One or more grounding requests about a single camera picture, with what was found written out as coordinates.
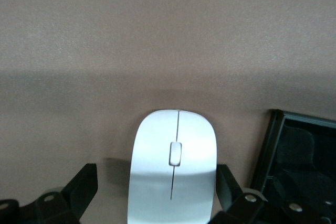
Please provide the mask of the white computer mouse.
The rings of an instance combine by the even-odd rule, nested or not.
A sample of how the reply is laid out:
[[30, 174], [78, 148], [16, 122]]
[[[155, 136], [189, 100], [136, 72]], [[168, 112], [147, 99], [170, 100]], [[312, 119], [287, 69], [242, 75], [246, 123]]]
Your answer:
[[127, 224], [207, 224], [214, 200], [217, 145], [203, 116], [159, 110], [134, 140]]

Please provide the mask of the brown table cover mat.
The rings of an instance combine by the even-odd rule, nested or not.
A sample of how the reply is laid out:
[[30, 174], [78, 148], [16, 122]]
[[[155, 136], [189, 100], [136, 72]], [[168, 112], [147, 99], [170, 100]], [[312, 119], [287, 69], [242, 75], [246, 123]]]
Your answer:
[[206, 117], [248, 187], [271, 109], [336, 120], [336, 0], [0, 0], [0, 199], [96, 163], [82, 224], [124, 224], [155, 110]]

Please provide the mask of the black smartphone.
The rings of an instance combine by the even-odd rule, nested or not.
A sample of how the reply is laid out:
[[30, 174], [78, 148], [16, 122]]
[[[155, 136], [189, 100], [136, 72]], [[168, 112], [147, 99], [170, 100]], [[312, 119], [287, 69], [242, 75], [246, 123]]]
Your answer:
[[250, 186], [276, 206], [304, 203], [336, 224], [336, 120], [272, 110]]

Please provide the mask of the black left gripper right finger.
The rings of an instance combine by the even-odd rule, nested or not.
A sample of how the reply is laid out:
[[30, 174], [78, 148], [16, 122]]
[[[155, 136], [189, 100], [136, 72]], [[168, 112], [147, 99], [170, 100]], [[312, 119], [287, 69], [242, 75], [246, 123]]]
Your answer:
[[216, 193], [222, 210], [211, 224], [332, 224], [306, 203], [287, 200], [278, 207], [259, 191], [243, 192], [227, 165], [217, 165]]

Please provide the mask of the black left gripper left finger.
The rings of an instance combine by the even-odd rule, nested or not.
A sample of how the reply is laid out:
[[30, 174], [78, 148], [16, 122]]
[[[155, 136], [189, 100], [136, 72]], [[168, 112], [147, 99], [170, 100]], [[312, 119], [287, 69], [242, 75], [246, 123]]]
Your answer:
[[0, 200], [0, 224], [80, 224], [97, 191], [97, 165], [86, 164], [61, 191], [45, 193], [30, 204]]

